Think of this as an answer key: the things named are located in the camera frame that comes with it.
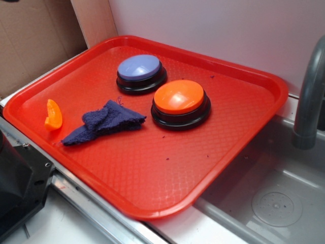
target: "orange plastic piece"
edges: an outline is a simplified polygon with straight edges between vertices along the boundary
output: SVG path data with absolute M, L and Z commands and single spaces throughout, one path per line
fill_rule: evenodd
M 52 99 L 47 100 L 47 113 L 48 117 L 45 119 L 45 128 L 48 131 L 54 131 L 62 126 L 62 113 L 55 101 Z
M 197 109 L 204 100 L 202 86 L 192 80 L 175 80 L 160 87 L 154 102 L 167 114 L 185 114 Z

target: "navy dishcloth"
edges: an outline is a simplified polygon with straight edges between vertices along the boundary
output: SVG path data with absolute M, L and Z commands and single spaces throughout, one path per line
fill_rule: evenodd
M 102 109 L 85 113 L 82 116 L 85 125 L 75 129 L 62 140 L 62 143 L 64 146 L 71 146 L 95 140 L 103 135 L 138 130 L 145 122 L 145 118 L 145 116 L 109 100 Z

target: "sink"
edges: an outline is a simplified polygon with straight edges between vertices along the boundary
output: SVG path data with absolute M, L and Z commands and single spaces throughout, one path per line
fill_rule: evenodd
M 296 149 L 293 125 L 275 116 L 195 207 L 248 243 L 325 243 L 325 133 Z

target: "plastic tray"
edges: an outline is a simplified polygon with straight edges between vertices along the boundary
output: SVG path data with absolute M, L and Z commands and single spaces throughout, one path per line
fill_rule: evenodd
M 118 65 L 137 54 L 157 56 L 168 80 L 200 83 L 212 103 L 208 120 L 182 132 L 156 126 L 154 93 L 122 94 Z M 123 213 L 139 220 L 190 206 L 283 105 L 280 78 L 146 39 L 122 36 L 92 47 L 15 95 L 4 117 Z M 60 106 L 62 127 L 44 128 L 47 99 Z M 147 116 L 141 130 L 103 136 L 82 145 L 60 142 L 83 125 L 81 116 L 109 100 Z

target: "orange peel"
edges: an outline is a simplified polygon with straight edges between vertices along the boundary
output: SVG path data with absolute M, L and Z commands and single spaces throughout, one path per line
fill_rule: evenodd
M 58 104 L 52 99 L 47 100 L 47 113 L 44 126 L 48 131 L 54 131 L 62 126 L 62 113 Z

